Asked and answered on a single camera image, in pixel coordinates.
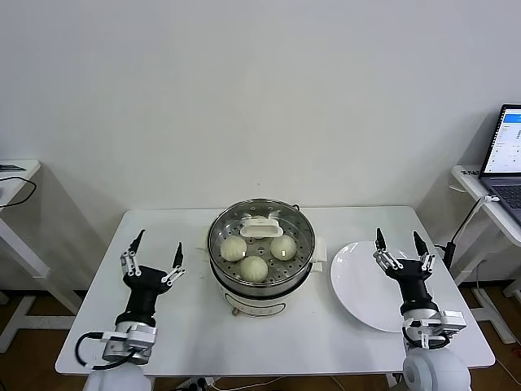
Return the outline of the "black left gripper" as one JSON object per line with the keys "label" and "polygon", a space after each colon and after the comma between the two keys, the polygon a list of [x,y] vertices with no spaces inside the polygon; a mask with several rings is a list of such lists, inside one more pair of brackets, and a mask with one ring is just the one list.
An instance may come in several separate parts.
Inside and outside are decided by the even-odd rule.
{"label": "black left gripper", "polygon": [[169,285],[181,277],[186,270],[182,267],[182,243],[179,242],[173,258],[173,269],[166,273],[149,266],[140,266],[137,251],[144,230],[130,243],[127,250],[120,255],[123,283],[130,288],[130,295],[125,311],[116,318],[116,324],[123,322],[139,322],[155,325],[155,303],[157,297],[166,293]]}

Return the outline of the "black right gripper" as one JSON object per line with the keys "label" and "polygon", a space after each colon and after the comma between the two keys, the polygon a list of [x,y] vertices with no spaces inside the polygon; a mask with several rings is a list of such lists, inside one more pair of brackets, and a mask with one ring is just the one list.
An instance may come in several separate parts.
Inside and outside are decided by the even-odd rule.
{"label": "black right gripper", "polygon": [[417,231],[414,232],[414,245],[420,261],[395,259],[387,250],[387,245],[380,228],[376,229],[373,258],[379,267],[386,271],[386,276],[397,281],[403,304],[401,313],[411,310],[433,310],[435,303],[428,293],[425,281],[431,276],[435,254],[430,254],[427,244]]}

